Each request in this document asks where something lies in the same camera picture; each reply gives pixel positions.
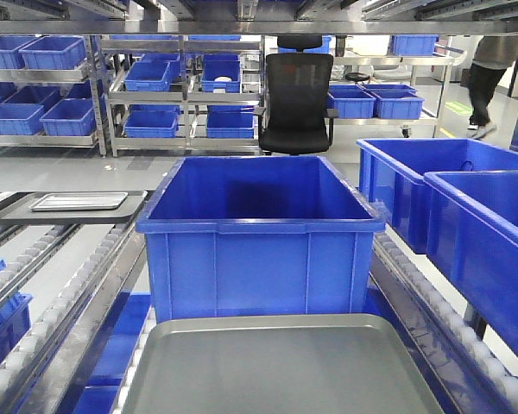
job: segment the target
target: black mesh chair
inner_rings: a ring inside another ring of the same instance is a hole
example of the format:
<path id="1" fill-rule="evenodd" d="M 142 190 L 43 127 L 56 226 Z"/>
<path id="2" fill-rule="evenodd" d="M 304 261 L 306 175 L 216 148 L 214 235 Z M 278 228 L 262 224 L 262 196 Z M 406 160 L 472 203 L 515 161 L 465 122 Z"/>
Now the black mesh chair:
<path id="1" fill-rule="evenodd" d="M 302 53 L 320 47 L 322 36 L 280 36 L 278 46 L 298 53 L 267 56 L 268 125 L 262 129 L 265 108 L 259 116 L 259 147 L 268 153 L 312 154 L 332 144 L 336 110 L 326 108 L 334 58 L 330 54 Z M 325 117 L 329 118 L 329 134 Z"/>

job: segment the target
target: metal frame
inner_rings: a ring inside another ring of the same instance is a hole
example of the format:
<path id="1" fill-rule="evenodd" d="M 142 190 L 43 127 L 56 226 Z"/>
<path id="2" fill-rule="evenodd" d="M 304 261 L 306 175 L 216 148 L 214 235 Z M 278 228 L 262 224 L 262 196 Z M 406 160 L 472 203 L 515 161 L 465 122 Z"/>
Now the metal frame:
<path id="1" fill-rule="evenodd" d="M 0 6 L 8 11 L 19 11 L 23 15 L 52 19 L 68 19 L 67 7 L 48 0 L 0 0 Z"/>
<path id="2" fill-rule="evenodd" d="M 297 9 L 297 20 L 314 20 L 332 7 L 340 4 L 341 0 L 305 0 Z"/>
<path id="3" fill-rule="evenodd" d="M 65 2 L 100 16 L 115 19 L 125 18 L 126 8 L 115 0 L 65 0 Z"/>
<path id="4" fill-rule="evenodd" d="M 88 136 L 49 136 L 37 135 L 0 135 L 0 147 L 95 147 L 99 145 L 100 154 L 107 155 L 98 94 L 98 80 L 107 85 L 105 61 L 99 50 L 94 50 L 90 35 L 85 36 L 86 59 L 74 69 L 0 69 L 0 82 L 77 84 L 90 79 L 96 130 Z"/>
<path id="5" fill-rule="evenodd" d="M 44 21 L 38 23 L 38 30 L 46 35 L 116 35 L 116 34 L 171 34 L 171 35 L 394 35 L 394 34 L 448 34 L 448 35 L 505 35 L 518 33 L 518 21 L 485 22 L 363 22 L 345 19 L 343 21 L 299 21 L 281 20 L 273 12 L 269 20 L 253 22 L 170 22 L 170 21 Z M 0 35 L 33 35 L 35 22 L 0 21 Z"/>
<path id="6" fill-rule="evenodd" d="M 237 0 L 237 19 L 253 20 L 256 17 L 259 0 Z"/>
<path id="7" fill-rule="evenodd" d="M 500 20 L 518 17 L 518 3 L 508 4 L 494 9 L 483 10 L 474 15 L 479 20 Z"/>
<path id="8" fill-rule="evenodd" d="M 449 52 L 463 54 L 463 51 L 450 48 L 442 47 L 437 45 L 438 48 L 448 50 Z M 349 57 L 337 57 L 334 58 L 334 65 L 344 66 L 359 66 L 359 65 L 410 65 L 410 66 L 443 66 L 444 67 L 444 81 L 441 85 L 439 94 L 438 106 L 434 112 L 422 109 L 420 119 L 416 120 L 399 120 L 399 119 L 381 119 L 381 118 L 370 118 L 370 119 L 342 119 L 336 118 L 334 120 L 335 125 L 398 125 L 401 126 L 404 135 L 410 134 L 410 128 L 415 125 L 431 125 L 433 126 L 433 137 L 439 135 L 439 128 L 441 126 L 443 112 L 445 110 L 445 97 L 449 89 L 451 82 L 451 67 L 458 65 L 463 56 L 453 58 L 452 56 L 443 55 L 440 53 L 434 53 L 433 56 L 349 56 Z M 414 86 L 416 81 L 415 70 L 413 70 L 413 76 L 411 78 L 411 86 Z"/>
<path id="9" fill-rule="evenodd" d="M 501 5 L 502 0 L 446 0 L 422 8 L 416 17 L 420 20 L 447 19 Z"/>
<path id="10" fill-rule="evenodd" d="M 107 53 L 128 52 L 136 47 L 139 52 L 180 53 L 180 62 L 185 62 L 187 53 L 240 53 L 242 55 L 259 56 L 259 80 L 250 82 L 259 84 L 262 89 L 262 62 L 264 39 L 261 42 L 250 41 L 189 41 L 180 36 L 177 41 L 113 41 L 103 40 L 104 51 Z M 208 93 L 194 91 L 198 83 L 198 73 L 201 70 L 192 63 L 192 70 L 186 69 L 180 81 L 180 91 L 171 92 L 137 92 L 123 91 L 123 80 L 126 72 L 119 72 L 110 88 L 107 97 L 108 125 L 111 138 L 111 151 L 114 157 L 120 150 L 199 150 L 199 151 L 258 151 L 257 139 L 212 139 L 196 134 L 199 106 L 208 104 L 246 105 L 260 104 L 262 93 Z M 255 71 L 243 71 L 249 75 Z M 179 119 L 180 130 L 175 138 L 127 138 L 123 136 L 123 125 L 126 121 L 125 110 L 116 110 L 117 105 L 130 104 L 178 104 L 182 108 Z"/>
<path id="11" fill-rule="evenodd" d="M 191 20 L 194 17 L 193 7 L 186 0 L 158 0 L 179 20 Z"/>
<path id="12" fill-rule="evenodd" d="M 378 0 L 364 7 L 364 20 L 382 20 L 404 13 L 420 6 L 433 3 L 435 0 Z"/>

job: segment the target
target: gray metal tray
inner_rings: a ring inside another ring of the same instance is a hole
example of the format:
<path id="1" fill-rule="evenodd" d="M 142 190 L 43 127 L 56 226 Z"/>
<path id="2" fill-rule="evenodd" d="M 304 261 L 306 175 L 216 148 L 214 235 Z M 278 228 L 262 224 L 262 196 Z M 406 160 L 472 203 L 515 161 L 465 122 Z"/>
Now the gray metal tray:
<path id="1" fill-rule="evenodd" d="M 0 224 L 116 224 L 126 223 L 140 207 L 146 191 L 126 191 L 127 197 L 114 210 L 33 211 L 46 192 L 29 194 L 0 211 Z"/>
<path id="2" fill-rule="evenodd" d="M 166 412 L 443 413 L 391 324 L 364 314 L 161 323 L 123 414 Z"/>
<path id="3" fill-rule="evenodd" d="M 51 192 L 31 205 L 32 211 L 114 210 L 129 194 L 126 192 Z"/>

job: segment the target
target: floor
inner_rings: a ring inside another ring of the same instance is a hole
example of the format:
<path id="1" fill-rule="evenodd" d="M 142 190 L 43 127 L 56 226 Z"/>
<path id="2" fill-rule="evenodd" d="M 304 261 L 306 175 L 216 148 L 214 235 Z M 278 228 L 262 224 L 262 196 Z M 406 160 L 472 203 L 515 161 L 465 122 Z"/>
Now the floor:
<path id="1" fill-rule="evenodd" d="M 420 85 L 418 89 L 420 95 L 426 99 L 427 108 L 435 110 L 439 86 Z M 447 101 L 469 105 L 467 90 L 452 84 Z M 490 106 L 490 113 L 493 121 L 498 125 L 498 130 L 486 141 L 500 147 L 508 147 L 518 114 L 518 101 L 496 94 Z M 465 137 L 469 132 L 466 130 L 467 124 L 468 116 L 446 110 L 439 135 L 450 138 Z M 413 137 L 430 137 L 432 132 L 431 127 L 417 127 L 413 129 Z M 356 141 L 362 138 L 393 137 L 401 137 L 399 128 L 336 126 L 334 143 L 324 156 L 334 163 L 353 185 L 357 185 L 359 149 Z M 0 148 L 0 191 L 153 190 L 173 163 L 183 154 L 125 152 L 121 155 L 114 159 L 102 158 L 97 150 Z M 46 309 L 50 300 L 58 294 L 84 259 L 92 253 L 109 228 L 110 226 L 104 225 L 85 226 L 24 286 L 23 292 L 34 295 L 30 305 L 31 319 L 35 320 Z M 6 261 L 13 260 L 47 229 L 49 228 L 46 226 L 40 226 L 23 231 L 12 242 L 0 248 L 0 258 Z M 455 309 L 464 312 L 464 299 L 426 257 L 413 254 L 397 236 L 393 235 L 393 237 Z M 135 291 L 148 289 L 148 276 L 145 269 L 136 284 Z M 518 360 L 493 332 L 487 335 L 486 342 L 509 370 L 518 375 Z"/>

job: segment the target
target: person's leg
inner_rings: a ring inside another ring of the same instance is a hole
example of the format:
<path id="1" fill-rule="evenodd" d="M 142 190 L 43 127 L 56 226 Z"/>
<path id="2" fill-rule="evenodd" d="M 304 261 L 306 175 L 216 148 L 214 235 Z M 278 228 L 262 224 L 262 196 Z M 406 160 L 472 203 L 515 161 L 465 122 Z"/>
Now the person's leg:
<path id="1" fill-rule="evenodd" d="M 485 91 L 485 100 L 487 101 L 487 105 L 489 105 L 491 99 L 493 99 L 495 89 L 497 88 L 497 85 L 499 85 L 499 82 L 506 71 L 506 69 L 491 70 L 491 73 L 488 74 L 487 89 Z"/>
<path id="2" fill-rule="evenodd" d="M 468 92 L 472 104 L 473 112 L 471 122 L 476 125 L 484 126 L 490 122 L 490 114 L 487 111 L 488 83 L 493 71 L 472 63 L 470 78 L 468 80 Z"/>

